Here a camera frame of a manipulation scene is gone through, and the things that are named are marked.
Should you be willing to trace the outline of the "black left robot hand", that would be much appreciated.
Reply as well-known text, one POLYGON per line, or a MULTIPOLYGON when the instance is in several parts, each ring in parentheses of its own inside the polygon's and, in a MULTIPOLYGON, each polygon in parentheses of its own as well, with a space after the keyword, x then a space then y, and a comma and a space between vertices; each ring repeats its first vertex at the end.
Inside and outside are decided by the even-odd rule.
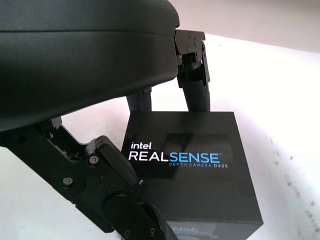
POLYGON ((105 233, 174 240, 140 181, 106 137, 79 143, 65 114, 126 97, 151 110, 152 87, 173 79, 190 112, 210 110, 205 34, 180 30, 167 0, 3 0, 0 145, 105 233))

